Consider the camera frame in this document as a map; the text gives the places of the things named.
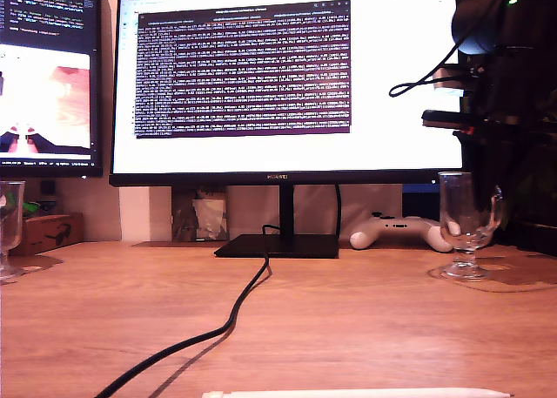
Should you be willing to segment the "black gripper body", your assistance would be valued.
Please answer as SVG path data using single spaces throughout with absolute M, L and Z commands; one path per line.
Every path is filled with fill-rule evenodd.
M 426 110 L 423 125 L 460 131 L 534 130 L 540 115 L 541 65 L 539 47 L 497 47 L 481 54 L 460 51 L 459 62 L 444 65 L 434 77 L 463 90 L 467 108 Z

